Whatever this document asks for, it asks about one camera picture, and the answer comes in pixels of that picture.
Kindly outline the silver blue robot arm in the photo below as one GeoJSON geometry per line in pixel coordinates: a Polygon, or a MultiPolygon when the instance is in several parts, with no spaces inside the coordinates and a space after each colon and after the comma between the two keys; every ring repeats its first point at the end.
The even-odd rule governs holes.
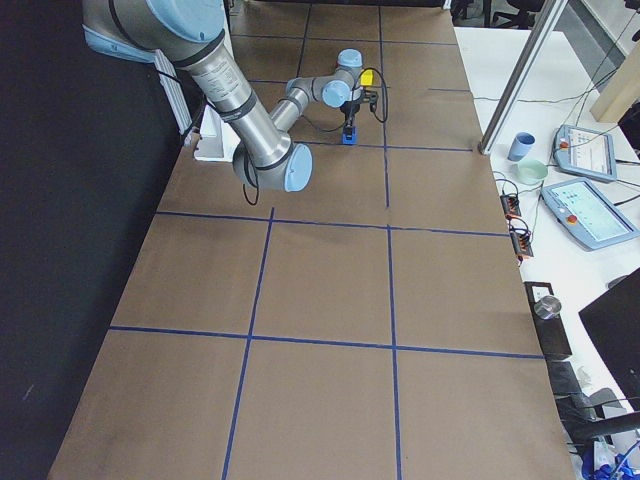
{"type": "Polygon", "coordinates": [[[312,175],[312,153],[291,139],[289,129],[312,102],[340,108],[362,95],[362,55],[345,49],[334,73],[290,80],[285,97],[267,112],[224,44],[220,1],[85,1],[82,8],[85,40],[94,51],[137,62],[161,51],[190,74],[239,136],[233,169],[254,188],[303,190],[312,175]]]}

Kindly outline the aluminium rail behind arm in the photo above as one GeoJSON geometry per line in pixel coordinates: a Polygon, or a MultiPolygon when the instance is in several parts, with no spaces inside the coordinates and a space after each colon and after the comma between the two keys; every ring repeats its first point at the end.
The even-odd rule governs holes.
{"type": "Polygon", "coordinates": [[[192,117],[173,65],[160,50],[156,50],[154,52],[154,66],[174,114],[179,133],[181,135],[189,135],[192,129],[192,117]]]}

